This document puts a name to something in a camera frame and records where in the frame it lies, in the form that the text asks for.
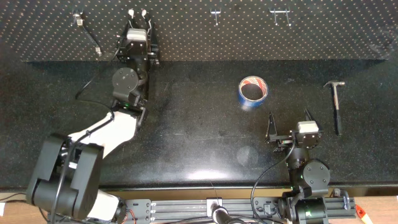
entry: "hammer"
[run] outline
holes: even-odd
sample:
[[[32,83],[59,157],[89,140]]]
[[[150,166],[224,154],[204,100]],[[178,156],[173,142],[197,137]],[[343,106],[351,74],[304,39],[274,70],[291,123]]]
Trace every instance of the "hammer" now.
[[[328,81],[323,87],[327,86],[327,84],[331,84],[333,87],[333,96],[335,99],[335,122],[336,122],[336,134],[337,136],[341,136],[341,131],[343,130],[341,127],[341,118],[338,107],[338,98],[337,98],[337,88],[338,85],[345,85],[345,82],[339,82],[337,80]]]

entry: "wooden floor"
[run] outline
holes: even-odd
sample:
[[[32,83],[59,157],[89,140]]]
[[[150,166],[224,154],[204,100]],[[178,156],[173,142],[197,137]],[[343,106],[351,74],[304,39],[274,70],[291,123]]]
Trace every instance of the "wooden floor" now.
[[[398,197],[355,197],[356,204],[368,213],[374,224],[398,223]],[[361,224],[358,217],[355,219],[329,220],[331,224]],[[25,203],[7,203],[4,216],[0,217],[0,224],[44,224],[39,209]]]

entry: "pegboard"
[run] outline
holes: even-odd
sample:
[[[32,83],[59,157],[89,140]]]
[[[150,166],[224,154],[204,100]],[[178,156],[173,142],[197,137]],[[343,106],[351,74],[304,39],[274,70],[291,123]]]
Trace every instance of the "pegboard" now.
[[[23,61],[109,60],[127,10],[147,9],[161,60],[385,59],[398,48],[397,0],[1,0],[0,39]],[[105,51],[95,54],[72,10]],[[210,13],[218,11],[219,24]],[[269,9],[290,9],[287,24]]]

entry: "roll of tape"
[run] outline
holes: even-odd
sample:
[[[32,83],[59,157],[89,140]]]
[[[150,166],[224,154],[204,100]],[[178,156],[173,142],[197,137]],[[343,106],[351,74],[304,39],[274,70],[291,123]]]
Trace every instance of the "roll of tape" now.
[[[248,84],[255,84],[257,85],[261,91],[262,91],[262,97],[257,100],[251,100],[247,98],[246,96],[243,95],[242,93],[242,87]],[[244,105],[244,106],[250,106],[250,107],[258,107],[260,106],[264,100],[266,99],[268,95],[268,86],[267,83],[260,77],[256,76],[249,76],[244,78],[241,83],[239,84],[239,101]]]

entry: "black table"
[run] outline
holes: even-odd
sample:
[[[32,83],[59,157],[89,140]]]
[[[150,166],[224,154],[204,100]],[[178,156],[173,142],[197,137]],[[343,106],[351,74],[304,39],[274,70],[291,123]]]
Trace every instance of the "black table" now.
[[[73,100],[75,92],[105,63],[22,63],[1,58],[0,190],[27,187],[42,141],[52,132],[69,134],[102,119],[106,111]],[[115,62],[82,98],[112,101]],[[134,139],[103,162],[107,190],[249,187],[283,158],[264,143],[268,113],[279,134],[304,120],[304,108],[324,129],[310,153],[330,166],[331,185],[398,185],[398,85],[394,61],[312,60],[161,62],[150,74],[149,115]],[[265,79],[266,102],[254,111],[238,103],[238,83],[249,75]],[[338,88],[343,136],[334,131],[331,80]],[[290,187],[279,166],[264,187]]]

